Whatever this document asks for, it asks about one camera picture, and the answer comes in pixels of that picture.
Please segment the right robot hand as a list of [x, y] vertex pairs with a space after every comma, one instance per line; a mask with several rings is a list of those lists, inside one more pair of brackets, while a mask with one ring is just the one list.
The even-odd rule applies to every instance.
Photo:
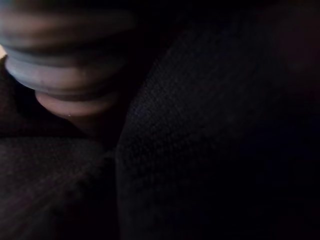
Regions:
[[3, 0], [5, 67], [52, 114], [82, 132], [113, 131], [119, 74], [130, 62], [136, 14], [116, 1]]

